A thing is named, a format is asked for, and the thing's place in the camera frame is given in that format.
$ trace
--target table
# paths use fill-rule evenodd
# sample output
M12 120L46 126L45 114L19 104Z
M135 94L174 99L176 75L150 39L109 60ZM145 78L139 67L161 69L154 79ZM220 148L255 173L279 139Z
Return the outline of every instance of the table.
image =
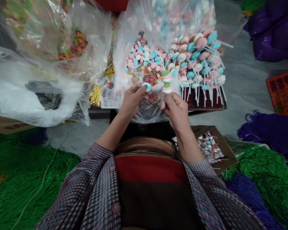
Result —
M213 106L209 98L209 93L206 90L206 107L204 107L204 93L201 90L200 91L200 101L197 106L197 102L195 100L195 90L191 89L191 94L189 95L189 100L188 100L188 109L189 109L189 116L194 116L198 114L203 114L203 113L209 113L209 112L214 112L214 111L221 111L221 110L226 110L227 105L226 101L224 99L224 95L222 92L222 98L223 98L223 105L221 104L220 97L218 99L217 103L217 91L216 89L213 90ZM89 108L89 116L91 119L110 119L110 111L114 109L101 109L97 106L91 105Z

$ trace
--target person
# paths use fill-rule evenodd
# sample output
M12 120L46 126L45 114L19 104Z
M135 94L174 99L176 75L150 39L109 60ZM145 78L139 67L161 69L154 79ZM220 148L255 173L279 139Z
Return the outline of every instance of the person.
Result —
M161 109L178 153L151 137L119 144L145 91L141 85L126 91L119 113L66 176L36 229L265 229L206 161L177 94L168 94Z

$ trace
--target candy wrapper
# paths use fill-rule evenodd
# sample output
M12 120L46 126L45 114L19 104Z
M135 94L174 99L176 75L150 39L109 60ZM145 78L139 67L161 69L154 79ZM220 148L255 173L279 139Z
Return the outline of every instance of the candy wrapper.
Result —
M92 5L7 1L0 30L8 31L17 53L0 47L0 116L40 127L66 119L89 125L90 92L111 44L111 15Z
M219 145L215 142L214 136L207 132L197 139L198 146L202 151L202 154L206 157L210 164L222 162L224 157Z

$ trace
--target gray floor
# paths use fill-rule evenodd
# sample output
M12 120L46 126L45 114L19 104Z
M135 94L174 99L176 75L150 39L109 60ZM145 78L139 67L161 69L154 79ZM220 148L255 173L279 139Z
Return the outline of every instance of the gray floor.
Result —
M241 14L239 1L215 1L217 23L219 27L235 31ZM247 32L241 31L223 57L226 67L227 96L226 111L213 112L190 117L191 125L215 125L220 132L231 139L237 139L236 131L245 122L245 114L258 109L262 113L273 113L266 79L276 73L288 71L288 61L269 63L254 58L252 42ZM79 156L86 154L88 148L108 127L108 120L92 120L90 126L79 124L71 129L63 147L65 151ZM75 124L61 124L47 129L48 143L54 148L63 142L66 132Z

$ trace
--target plastic bag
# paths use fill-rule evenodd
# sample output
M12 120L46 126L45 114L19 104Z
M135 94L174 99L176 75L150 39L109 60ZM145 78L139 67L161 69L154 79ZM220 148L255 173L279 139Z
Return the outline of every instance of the plastic bag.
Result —
M50 1L36 0L33 1L33 4L35 7L37 5L45 7L41 4L44 2L51 3ZM58 15L63 14L60 9L58 6ZM55 8L53 8L49 13L49 18L41 19L35 25L44 29L59 25L59 23L55 23L55 19L59 18L57 15L53 15L55 12ZM27 25L34 21L33 14L29 15L30 17L23 23L21 38L25 37L24 31L26 31L26 35L29 34L29 31L35 32L35 30L26 30L26 28L32 29ZM82 121L89 125L88 98L95 79L100 77L107 67L112 33L111 15L104 13L96 5L91 6L82 0L74 0L64 22L66 22L65 25L56 27L64 30L64 36L61 37L62 34L57 34L57 38L60 37L60 39L50 39L53 37L41 32L39 40L38 36L33 36L36 40L28 43L29 46L38 44L30 46L31 49L23 50L19 44L19 37L15 39L14 41L18 44L15 51L18 54L0 47L0 116L18 119L40 127L54 126L66 119ZM6 28L11 37L15 38L15 34L11 33L10 28L1 28ZM65 32L69 31L69 28L75 28L75 30L65 36ZM76 41L71 39L74 33L79 31L81 34L80 36L78 34ZM77 47L81 48L79 56L64 56L62 60L57 61L57 51L64 46L71 50L73 45L69 44L72 40L75 45L82 36L85 37L87 43L85 47ZM49 47L56 48L53 50L54 52L51 52Z
M162 48L167 52L175 37L198 30L202 26L203 12L202 1L129 1L127 10L121 13L116 23L117 43L113 53L113 65L116 70L114 91L118 108L122 105L125 91L132 84L142 82L144 78L140 66L129 73L124 69L126 57L132 50L139 31L144 31L148 46L152 49ZM152 87L153 96L149 102L143 101L139 105L133 122L147 124L166 120L160 110L161 101L165 96L162 93L163 86L163 82L159 82ZM174 92L180 94L177 78L173 79L171 87Z

